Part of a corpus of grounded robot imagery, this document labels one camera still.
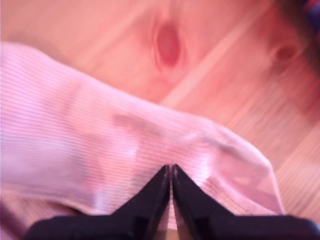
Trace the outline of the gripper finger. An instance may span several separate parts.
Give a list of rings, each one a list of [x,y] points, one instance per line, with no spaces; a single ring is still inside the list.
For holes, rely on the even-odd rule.
[[[183,169],[172,166],[172,190],[181,240],[233,240],[227,221],[235,215],[206,194]]]
[[[164,165],[150,181],[112,215],[111,240],[165,240],[171,190],[170,167]]]

